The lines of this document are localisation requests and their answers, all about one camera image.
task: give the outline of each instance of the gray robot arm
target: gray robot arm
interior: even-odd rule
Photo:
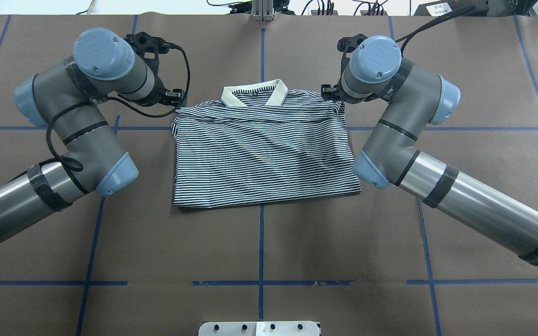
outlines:
[[[1,187],[0,242],[92,191],[106,197],[136,179],[134,162],[96,107],[112,91],[142,106],[166,99],[153,70],[128,42],[105,28],[83,32],[72,56],[15,90],[18,109],[37,126],[46,127],[68,110],[53,126],[68,149],[62,159],[79,167],[36,164]]]
[[[357,41],[338,85],[322,88],[325,98],[351,104],[389,102],[354,172],[380,189],[397,185],[538,266],[537,211],[414,147],[428,123],[440,124],[454,111],[460,90],[402,57],[389,37]]]

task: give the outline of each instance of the white label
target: white label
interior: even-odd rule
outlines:
[[[442,4],[427,6],[427,11],[429,11],[429,14],[431,14],[431,16],[442,16],[445,13],[451,12],[452,9],[447,2],[444,2]]]

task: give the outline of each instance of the shirt neckline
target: shirt neckline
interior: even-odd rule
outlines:
[[[286,96],[288,95],[288,88],[282,82],[281,79],[274,79],[273,81],[267,81],[263,83],[256,83],[250,85],[240,85],[240,86],[226,86],[224,87],[224,92],[221,94],[221,102],[226,104],[226,106],[241,106],[246,107],[247,105],[241,102],[235,95],[234,92],[238,90],[255,90],[262,87],[275,86],[271,97],[267,100],[265,105],[270,106],[281,106],[283,105]]]

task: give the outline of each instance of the striped shirt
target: striped shirt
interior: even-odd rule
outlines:
[[[175,206],[217,208],[360,193],[342,102],[281,80],[226,87],[172,121]]]

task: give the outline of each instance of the white bracket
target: white bracket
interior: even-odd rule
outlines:
[[[273,0],[252,0],[252,21],[273,21]]]
[[[312,321],[206,322],[198,336],[321,336],[321,327]]]

